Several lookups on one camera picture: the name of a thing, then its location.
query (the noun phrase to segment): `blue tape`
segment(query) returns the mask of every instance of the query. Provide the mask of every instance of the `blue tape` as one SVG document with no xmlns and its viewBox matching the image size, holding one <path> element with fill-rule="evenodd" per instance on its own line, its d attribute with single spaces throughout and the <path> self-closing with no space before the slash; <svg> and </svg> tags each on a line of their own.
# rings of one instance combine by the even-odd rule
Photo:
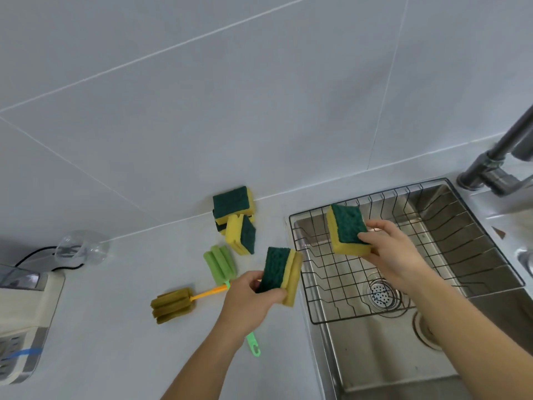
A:
<svg viewBox="0 0 533 400">
<path fill-rule="evenodd" d="M 12 358 L 17 358 L 18 356 L 24 356 L 24 355 L 40 355 L 42 352 L 43 352 L 43 348 L 21 349 L 20 351 L 12 353 L 10 356 L 4 359 L 12 359 Z"/>
</svg>

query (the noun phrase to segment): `sink basin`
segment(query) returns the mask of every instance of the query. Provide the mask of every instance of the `sink basin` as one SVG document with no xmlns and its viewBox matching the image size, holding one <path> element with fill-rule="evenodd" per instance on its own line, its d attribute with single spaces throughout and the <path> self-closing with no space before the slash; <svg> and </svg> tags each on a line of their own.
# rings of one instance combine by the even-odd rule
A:
<svg viewBox="0 0 533 400">
<path fill-rule="evenodd" d="M 439 179 L 341 204 L 359 206 L 365 219 L 396 223 L 435 272 L 533 354 L 533 301 L 524 273 L 515 270 L 512 248 L 518 250 L 531 236 L 530 224 L 525 231 L 516 226 L 522 225 L 516 214 L 523 217 L 533 200 L 507 207 L 490 199 L 479 194 L 465 200 L 450 181 Z M 409 297 L 372 264 L 332 254 L 326 210 L 288 219 L 295 248 L 304 255 L 309 334 L 326 397 L 457 375 Z M 501 239 L 490 226 L 506 236 Z"/>
</svg>

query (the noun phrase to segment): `gray faucet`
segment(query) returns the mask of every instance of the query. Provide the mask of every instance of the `gray faucet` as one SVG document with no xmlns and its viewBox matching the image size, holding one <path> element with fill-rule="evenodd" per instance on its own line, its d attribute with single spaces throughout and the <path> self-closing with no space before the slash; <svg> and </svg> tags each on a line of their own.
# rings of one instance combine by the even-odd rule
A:
<svg viewBox="0 0 533 400">
<path fill-rule="evenodd" d="M 457 184 L 469 191 L 486 185 L 497 196 L 507 196 L 518 189 L 533 186 L 533 175 L 520 181 L 502 168 L 511 153 L 522 161 L 533 161 L 533 106 L 503 135 L 494 147 L 480 154 L 472 165 L 457 177 Z"/>
</svg>

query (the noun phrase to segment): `wall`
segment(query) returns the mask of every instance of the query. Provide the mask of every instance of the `wall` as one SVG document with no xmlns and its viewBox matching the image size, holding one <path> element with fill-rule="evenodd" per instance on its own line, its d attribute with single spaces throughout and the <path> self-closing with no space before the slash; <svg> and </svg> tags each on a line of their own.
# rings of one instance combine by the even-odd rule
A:
<svg viewBox="0 0 533 400">
<path fill-rule="evenodd" d="M 533 100 L 532 0 L 3 4 L 0 241 L 16 255 L 497 134 Z"/>
</svg>

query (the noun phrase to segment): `forearm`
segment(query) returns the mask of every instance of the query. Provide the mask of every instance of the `forearm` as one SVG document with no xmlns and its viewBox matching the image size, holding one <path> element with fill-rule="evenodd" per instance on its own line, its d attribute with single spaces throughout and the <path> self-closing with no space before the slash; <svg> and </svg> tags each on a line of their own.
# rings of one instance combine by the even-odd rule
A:
<svg viewBox="0 0 533 400">
<path fill-rule="evenodd" d="M 215 326 L 161 400 L 217 400 L 231 360 L 242 343 Z"/>
<path fill-rule="evenodd" d="M 531 398 L 533 357 L 434 271 L 413 286 L 411 298 L 476 398 Z"/>
</svg>

